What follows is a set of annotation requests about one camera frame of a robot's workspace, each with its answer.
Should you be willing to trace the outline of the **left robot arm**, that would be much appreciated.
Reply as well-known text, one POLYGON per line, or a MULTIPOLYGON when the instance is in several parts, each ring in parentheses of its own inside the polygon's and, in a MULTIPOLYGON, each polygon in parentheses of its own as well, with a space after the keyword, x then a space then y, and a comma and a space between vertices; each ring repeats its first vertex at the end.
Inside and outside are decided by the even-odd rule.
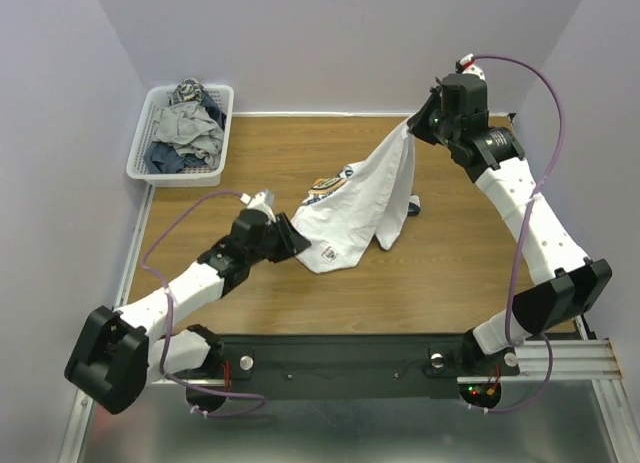
POLYGON ((76 340, 65 378, 111 414, 131 406, 148 377, 152 344, 166 340, 173 324, 243 283, 251 268, 299 255, 311 242, 284 213, 269 217, 244 209, 230 233, 161 288, 118 310, 93 310, 76 340))

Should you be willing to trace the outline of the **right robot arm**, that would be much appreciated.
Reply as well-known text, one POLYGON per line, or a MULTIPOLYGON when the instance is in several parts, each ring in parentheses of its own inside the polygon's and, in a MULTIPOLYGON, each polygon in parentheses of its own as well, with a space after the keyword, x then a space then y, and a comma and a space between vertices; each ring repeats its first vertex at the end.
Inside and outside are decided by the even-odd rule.
POLYGON ((444 146, 494 205, 533 283, 511 290, 507 309, 465 334, 460 361, 472 373, 491 367, 497 353, 589 311, 612 277, 606 260, 592 259, 567 233, 514 133, 490 125, 487 103, 482 76, 452 73, 408 121, 414 137, 444 146))

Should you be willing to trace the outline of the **white printed tank top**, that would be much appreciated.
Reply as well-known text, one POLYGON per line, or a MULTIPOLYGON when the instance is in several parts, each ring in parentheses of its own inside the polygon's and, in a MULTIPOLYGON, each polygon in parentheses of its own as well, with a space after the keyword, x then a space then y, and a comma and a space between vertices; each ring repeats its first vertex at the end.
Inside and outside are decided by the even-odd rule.
POLYGON ((292 218, 311 243, 296 259, 322 274, 357 266, 372 241, 390 249, 406 219, 421 212, 415 166, 414 137, 403 121, 365 160, 316 180, 292 218))

